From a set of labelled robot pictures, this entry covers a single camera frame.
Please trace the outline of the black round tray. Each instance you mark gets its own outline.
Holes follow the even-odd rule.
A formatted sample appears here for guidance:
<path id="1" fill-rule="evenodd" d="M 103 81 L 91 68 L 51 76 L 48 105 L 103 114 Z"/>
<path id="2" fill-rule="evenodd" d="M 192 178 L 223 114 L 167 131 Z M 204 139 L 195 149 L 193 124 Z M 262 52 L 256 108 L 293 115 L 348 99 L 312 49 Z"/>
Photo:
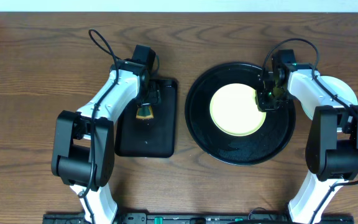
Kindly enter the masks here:
<path id="1" fill-rule="evenodd" d="M 290 142 L 296 123 L 292 100 L 279 110 L 267 112 L 261 128 L 248 136 L 227 134 L 211 118 L 209 104 L 218 89 L 232 83 L 262 89 L 264 85 L 258 78 L 261 70 L 252 63 L 224 63 L 205 71 L 191 86 L 185 103 L 186 125 L 197 145 L 213 158 L 238 166 L 260 164 Z"/>

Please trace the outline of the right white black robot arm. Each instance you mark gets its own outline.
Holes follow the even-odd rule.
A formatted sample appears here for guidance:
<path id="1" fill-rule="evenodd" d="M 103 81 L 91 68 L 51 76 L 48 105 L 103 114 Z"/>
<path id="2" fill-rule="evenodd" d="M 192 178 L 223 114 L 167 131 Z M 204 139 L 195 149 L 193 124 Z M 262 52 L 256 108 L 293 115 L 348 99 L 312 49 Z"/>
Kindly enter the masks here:
<path id="1" fill-rule="evenodd" d="M 288 203 L 294 223 L 318 223 L 335 193 L 358 185 L 358 105 L 335 90 L 340 80 L 327 83 L 307 63 L 274 60 L 274 70 L 262 70 L 264 89 L 257 93 L 262 111 L 279 109 L 297 99 L 312 124 L 305 149 L 308 173 L 300 190 Z"/>

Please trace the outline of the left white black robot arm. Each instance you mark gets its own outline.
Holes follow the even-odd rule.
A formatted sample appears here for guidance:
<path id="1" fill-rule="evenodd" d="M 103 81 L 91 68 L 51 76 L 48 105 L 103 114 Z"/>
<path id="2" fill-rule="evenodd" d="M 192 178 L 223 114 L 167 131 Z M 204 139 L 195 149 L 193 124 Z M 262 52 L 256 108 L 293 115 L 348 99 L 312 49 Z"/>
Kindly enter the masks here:
<path id="1" fill-rule="evenodd" d="M 117 59 L 87 104 L 58 115 L 52 174 L 77 194 L 88 223 L 112 223 L 116 216 L 108 184 L 114 167 L 114 124 L 130 102 L 147 96 L 154 60 Z"/>

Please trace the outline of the yellow green sponge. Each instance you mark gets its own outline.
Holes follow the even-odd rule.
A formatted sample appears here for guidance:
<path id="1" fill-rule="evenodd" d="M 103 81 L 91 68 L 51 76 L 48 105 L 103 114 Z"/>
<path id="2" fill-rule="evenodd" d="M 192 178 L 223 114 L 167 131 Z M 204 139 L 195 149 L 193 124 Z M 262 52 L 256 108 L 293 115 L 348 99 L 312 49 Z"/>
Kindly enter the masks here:
<path id="1" fill-rule="evenodd" d="M 142 120 L 153 119 L 154 112 L 153 112 L 152 106 L 147 105 L 147 106 L 141 106 L 140 108 L 138 108 L 135 118 L 142 119 Z"/>

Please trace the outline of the yellow plate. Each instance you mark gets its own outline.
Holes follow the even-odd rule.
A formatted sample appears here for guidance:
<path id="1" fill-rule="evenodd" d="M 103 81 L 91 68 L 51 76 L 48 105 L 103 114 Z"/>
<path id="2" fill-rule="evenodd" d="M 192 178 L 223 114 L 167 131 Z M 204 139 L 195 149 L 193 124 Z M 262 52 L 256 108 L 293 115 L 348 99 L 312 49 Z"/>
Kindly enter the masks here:
<path id="1" fill-rule="evenodd" d="M 232 83 L 218 89 L 211 98 L 209 113 L 213 123 L 231 136 L 248 136 L 260 129 L 266 119 L 256 103 L 256 90 Z"/>

